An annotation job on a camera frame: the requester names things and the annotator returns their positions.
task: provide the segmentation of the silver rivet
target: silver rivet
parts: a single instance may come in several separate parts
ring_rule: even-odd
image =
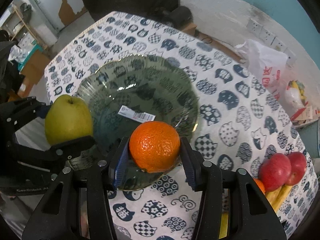
[[[55,174],[55,173],[51,174],[51,180],[52,180],[52,181],[54,181],[54,180],[56,179],[56,177],[58,177],[57,174]]]
[[[243,168],[240,168],[240,169],[238,170],[238,172],[239,172],[239,174],[241,174],[241,175],[246,175],[246,174],[247,174],[247,171],[246,171],[245,169],[243,169]]]
[[[103,166],[105,166],[106,164],[107,164],[107,162],[106,162],[105,160],[98,161],[98,165],[99,165],[100,167],[103,167]]]
[[[211,167],[212,166],[212,162],[209,162],[209,161],[204,161],[202,164],[204,167]]]
[[[61,156],[63,154],[63,151],[61,149],[56,150],[56,154]]]
[[[63,168],[63,170],[62,170],[62,172],[64,173],[64,174],[67,174],[67,173],[69,173],[71,171],[71,168],[70,167],[65,167],[65,168]]]

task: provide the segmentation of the orange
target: orange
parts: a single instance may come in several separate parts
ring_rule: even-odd
[[[264,188],[262,181],[259,179],[253,179],[253,180],[257,183],[257,185],[261,189],[262,193],[266,194],[266,189]]]
[[[164,172],[175,165],[179,155],[179,134],[165,122],[145,122],[133,131],[129,149],[141,169],[149,173]]]

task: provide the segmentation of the cat print tablecloth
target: cat print tablecloth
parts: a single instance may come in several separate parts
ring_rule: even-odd
[[[51,102],[73,95],[104,63],[132,53],[157,55],[183,69],[199,97],[200,120],[191,140],[206,160],[223,169],[244,167],[256,178],[272,154],[300,151],[307,158],[302,181],[277,213],[288,237],[318,190],[311,158],[288,115],[246,69],[183,32],[143,17],[112,12],[78,35],[45,69]],[[201,193],[185,182],[182,166],[134,192],[108,193],[116,227],[132,239],[191,239]]]

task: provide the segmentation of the barcode sticker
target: barcode sticker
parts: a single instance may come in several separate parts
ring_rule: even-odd
[[[121,106],[118,114],[141,123],[153,121],[156,118],[156,116],[153,114],[148,114],[145,112],[136,113],[135,111],[133,111],[127,106]]]

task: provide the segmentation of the glass plate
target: glass plate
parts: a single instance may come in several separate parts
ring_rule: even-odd
[[[188,75],[161,57],[130,55],[106,63],[81,82],[76,96],[89,106],[98,147],[70,161],[74,169],[89,167],[96,161],[94,152],[110,151],[138,127],[139,122],[118,114],[122,105],[155,115],[155,121],[172,125],[188,140],[198,121],[198,101]],[[162,175],[144,172],[130,159],[119,189],[141,189]]]

